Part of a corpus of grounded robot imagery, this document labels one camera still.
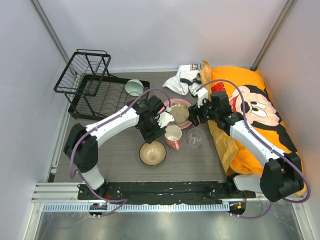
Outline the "pink mug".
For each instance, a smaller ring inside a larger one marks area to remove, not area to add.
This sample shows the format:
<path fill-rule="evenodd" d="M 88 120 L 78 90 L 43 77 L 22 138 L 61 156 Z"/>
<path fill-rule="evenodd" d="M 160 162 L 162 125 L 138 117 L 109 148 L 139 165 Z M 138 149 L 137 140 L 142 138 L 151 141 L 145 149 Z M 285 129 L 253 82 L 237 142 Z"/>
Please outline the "pink mug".
<path fill-rule="evenodd" d="M 172 147 L 176 151 L 180 149 L 179 142 L 182 137 L 182 130 L 175 125 L 170 125 L 165 129 L 165 142 L 168 146 Z"/>

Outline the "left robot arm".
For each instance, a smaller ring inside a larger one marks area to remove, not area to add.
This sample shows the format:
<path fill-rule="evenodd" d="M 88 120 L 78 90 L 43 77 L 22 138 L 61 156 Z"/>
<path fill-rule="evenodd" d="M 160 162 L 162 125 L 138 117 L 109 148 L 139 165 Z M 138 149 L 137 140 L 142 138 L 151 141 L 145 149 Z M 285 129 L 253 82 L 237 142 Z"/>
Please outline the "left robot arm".
<path fill-rule="evenodd" d="M 164 135 L 174 120 L 170 108 L 155 95 L 147 100 L 130 101 L 113 115 L 86 126 L 75 124 L 63 148 L 70 160 L 70 177 L 79 173 L 93 198 L 107 195 L 108 184 L 98 169 L 99 147 L 120 132 L 136 127 L 148 144 Z"/>

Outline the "orange cartoon pillow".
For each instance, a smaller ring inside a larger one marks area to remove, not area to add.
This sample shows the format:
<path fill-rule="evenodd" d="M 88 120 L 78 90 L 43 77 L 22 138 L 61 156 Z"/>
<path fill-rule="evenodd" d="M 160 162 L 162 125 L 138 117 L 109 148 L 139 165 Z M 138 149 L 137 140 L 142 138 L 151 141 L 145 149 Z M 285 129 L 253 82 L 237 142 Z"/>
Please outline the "orange cartoon pillow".
<path fill-rule="evenodd" d="M 233 112 L 246 113 L 247 121 L 271 144 L 286 153 L 297 152 L 285 123 L 275 109 L 260 71 L 235 66 L 212 68 L 208 62 L 200 71 L 201 82 L 209 93 L 225 92 Z M 260 174 L 263 167 L 237 140 L 217 124 L 208 121 L 210 133 L 225 173 Z"/>

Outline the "clear glass cup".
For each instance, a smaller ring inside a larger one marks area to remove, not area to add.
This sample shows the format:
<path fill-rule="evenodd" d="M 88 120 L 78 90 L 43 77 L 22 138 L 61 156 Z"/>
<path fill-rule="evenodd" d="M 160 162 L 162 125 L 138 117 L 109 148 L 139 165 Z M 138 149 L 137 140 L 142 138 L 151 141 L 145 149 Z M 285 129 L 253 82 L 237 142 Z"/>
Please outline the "clear glass cup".
<path fill-rule="evenodd" d="M 194 127 L 187 133 L 187 145 L 192 149 L 198 149 L 205 141 L 205 138 L 205 132 L 198 127 Z"/>

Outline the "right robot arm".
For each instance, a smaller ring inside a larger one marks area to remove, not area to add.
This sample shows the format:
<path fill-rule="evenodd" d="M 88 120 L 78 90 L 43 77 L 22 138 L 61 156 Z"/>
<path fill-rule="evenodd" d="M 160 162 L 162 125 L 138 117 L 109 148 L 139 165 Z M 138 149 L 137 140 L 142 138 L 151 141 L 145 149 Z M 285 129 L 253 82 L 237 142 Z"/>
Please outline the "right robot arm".
<path fill-rule="evenodd" d="M 267 141 L 239 112 L 232 112 L 224 92 L 208 94 L 205 88 L 195 93 L 197 102 L 188 108 L 188 120 L 194 125 L 214 121 L 228 136 L 240 142 L 263 167 L 261 174 L 235 174 L 226 184 L 226 193 L 233 198 L 243 191 L 262 193 L 270 202 L 277 202 L 304 188 L 300 157 L 286 153 Z"/>

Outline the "brown bowl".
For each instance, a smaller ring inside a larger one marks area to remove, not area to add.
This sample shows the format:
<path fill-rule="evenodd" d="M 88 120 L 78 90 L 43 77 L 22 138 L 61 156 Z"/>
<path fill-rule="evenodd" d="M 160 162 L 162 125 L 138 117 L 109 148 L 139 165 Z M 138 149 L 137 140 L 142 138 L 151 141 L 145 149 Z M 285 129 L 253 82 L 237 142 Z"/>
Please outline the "brown bowl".
<path fill-rule="evenodd" d="M 139 158 L 147 166 L 155 167 L 160 165 L 167 156 L 167 150 L 160 141 L 144 143 L 139 149 Z"/>

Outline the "white printed t-shirt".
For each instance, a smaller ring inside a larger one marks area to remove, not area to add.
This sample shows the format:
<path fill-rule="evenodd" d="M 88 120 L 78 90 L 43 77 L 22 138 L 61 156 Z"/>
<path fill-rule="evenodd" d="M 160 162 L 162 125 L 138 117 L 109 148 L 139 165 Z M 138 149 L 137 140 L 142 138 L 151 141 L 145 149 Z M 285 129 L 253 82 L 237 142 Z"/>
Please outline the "white printed t-shirt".
<path fill-rule="evenodd" d="M 177 73 L 167 79 L 162 87 L 182 96 L 188 93 L 195 95 L 202 84 L 200 71 L 204 66 L 204 64 L 182 64 L 178 67 Z"/>

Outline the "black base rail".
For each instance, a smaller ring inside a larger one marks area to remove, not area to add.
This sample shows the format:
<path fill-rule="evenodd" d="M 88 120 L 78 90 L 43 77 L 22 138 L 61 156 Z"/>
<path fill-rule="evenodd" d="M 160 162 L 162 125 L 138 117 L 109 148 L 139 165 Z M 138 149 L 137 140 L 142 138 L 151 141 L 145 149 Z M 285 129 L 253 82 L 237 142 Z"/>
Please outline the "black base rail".
<path fill-rule="evenodd" d="M 205 205 L 256 197 L 252 191 L 231 191 L 218 181 L 107 182 L 96 193 L 108 200 L 127 199 L 128 205 Z"/>

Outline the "pink plate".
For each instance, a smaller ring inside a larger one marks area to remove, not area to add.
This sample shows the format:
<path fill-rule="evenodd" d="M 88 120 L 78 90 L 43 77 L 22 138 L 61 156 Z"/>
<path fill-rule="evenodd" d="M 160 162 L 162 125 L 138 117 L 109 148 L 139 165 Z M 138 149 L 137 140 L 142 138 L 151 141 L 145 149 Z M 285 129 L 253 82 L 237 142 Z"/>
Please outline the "pink plate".
<path fill-rule="evenodd" d="M 178 126 L 181 130 L 188 128 L 192 124 L 188 120 L 191 104 L 181 98 L 171 98 L 170 102 L 170 114 L 174 117 L 174 122 L 169 123 L 167 126 Z"/>

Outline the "light green bowl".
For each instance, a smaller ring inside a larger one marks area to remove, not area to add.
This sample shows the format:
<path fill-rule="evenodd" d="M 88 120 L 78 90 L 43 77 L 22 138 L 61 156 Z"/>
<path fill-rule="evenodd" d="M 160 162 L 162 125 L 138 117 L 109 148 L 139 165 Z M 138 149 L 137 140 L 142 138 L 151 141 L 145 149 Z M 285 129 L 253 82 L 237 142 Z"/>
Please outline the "light green bowl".
<path fill-rule="evenodd" d="M 124 89 L 129 95 L 133 97 L 138 97 L 144 92 L 144 86 L 138 79 L 130 79 L 124 85 Z"/>

